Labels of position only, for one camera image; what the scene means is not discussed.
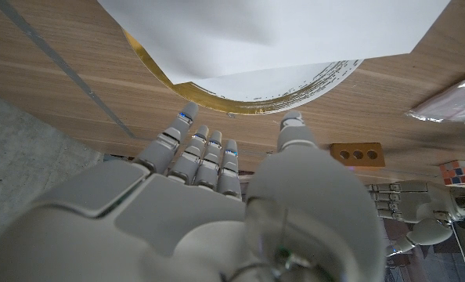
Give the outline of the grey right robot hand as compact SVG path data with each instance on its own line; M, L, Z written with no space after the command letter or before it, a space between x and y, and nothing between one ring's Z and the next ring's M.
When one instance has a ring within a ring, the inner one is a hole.
M133 161L47 190L0 235L0 281L381 281L375 205L297 111L240 187L235 141L188 103Z

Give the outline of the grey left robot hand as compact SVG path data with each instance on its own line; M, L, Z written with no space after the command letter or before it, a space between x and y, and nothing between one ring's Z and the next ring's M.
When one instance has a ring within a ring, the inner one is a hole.
M386 247L388 257L449 239L452 223L460 219L447 186L409 180L369 184L366 188L379 217L413 224L412 230Z

